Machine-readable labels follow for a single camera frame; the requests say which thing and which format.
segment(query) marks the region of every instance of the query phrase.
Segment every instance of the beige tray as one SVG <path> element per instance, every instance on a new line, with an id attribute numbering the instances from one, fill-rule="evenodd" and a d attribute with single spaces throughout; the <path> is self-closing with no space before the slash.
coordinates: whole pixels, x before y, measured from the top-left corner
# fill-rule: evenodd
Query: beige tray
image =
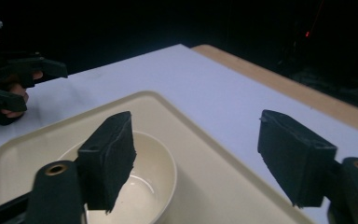
<path id="1" fill-rule="evenodd" d="M 1 146 L 0 204 L 29 191 L 41 166 L 87 139 L 107 117 L 127 110 L 132 113 L 133 130 L 158 139 L 175 159 L 177 189 L 165 223 L 311 223 L 169 102 L 150 91 Z"/>

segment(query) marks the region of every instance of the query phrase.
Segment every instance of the dark background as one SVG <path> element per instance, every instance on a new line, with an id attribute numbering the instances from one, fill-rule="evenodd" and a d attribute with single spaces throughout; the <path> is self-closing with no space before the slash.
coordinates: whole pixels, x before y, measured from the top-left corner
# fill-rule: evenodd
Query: dark background
<path id="1" fill-rule="evenodd" d="M 358 106 L 358 0 L 0 0 L 0 20 L 0 50 L 39 51 L 70 74 L 209 44 Z"/>

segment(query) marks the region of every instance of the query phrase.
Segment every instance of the bowl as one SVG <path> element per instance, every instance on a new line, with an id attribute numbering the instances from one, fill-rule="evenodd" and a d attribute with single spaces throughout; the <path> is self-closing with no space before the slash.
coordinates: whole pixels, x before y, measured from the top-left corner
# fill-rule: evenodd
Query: bowl
<path id="1" fill-rule="evenodd" d="M 112 213 L 86 211 L 89 224 L 161 223 L 165 218 L 177 180 L 173 156 L 149 134 L 134 131 L 133 141 L 137 156 Z M 67 150 L 59 161 L 74 161 L 83 143 Z"/>

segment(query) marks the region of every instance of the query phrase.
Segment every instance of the tray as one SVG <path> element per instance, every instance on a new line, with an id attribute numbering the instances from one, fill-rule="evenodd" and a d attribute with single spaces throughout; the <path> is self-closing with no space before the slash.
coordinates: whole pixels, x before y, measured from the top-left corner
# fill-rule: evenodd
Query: tray
<path id="1" fill-rule="evenodd" d="M 1 146 L 0 204 L 29 191 L 41 166 L 83 142 L 107 117 L 128 110 L 133 130 L 158 139 L 176 162 L 176 192 L 164 223 L 311 223 L 152 91 L 134 93 Z"/>

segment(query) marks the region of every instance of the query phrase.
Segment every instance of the white tabletop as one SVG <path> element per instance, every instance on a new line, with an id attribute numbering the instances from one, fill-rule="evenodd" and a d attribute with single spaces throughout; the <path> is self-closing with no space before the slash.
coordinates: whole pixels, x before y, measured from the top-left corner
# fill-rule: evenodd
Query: white tabletop
<path id="1" fill-rule="evenodd" d="M 30 100 L 23 118 L 0 126 L 0 146 L 138 91 L 162 95 L 282 194 L 257 153 L 263 109 L 287 114 L 336 145 L 337 161 L 358 157 L 357 129 L 182 45 L 36 85 L 28 90 Z M 327 223 L 327 205 L 324 200 L 323 208 L 305 208 L 304 212 L 317 223 Z"/>

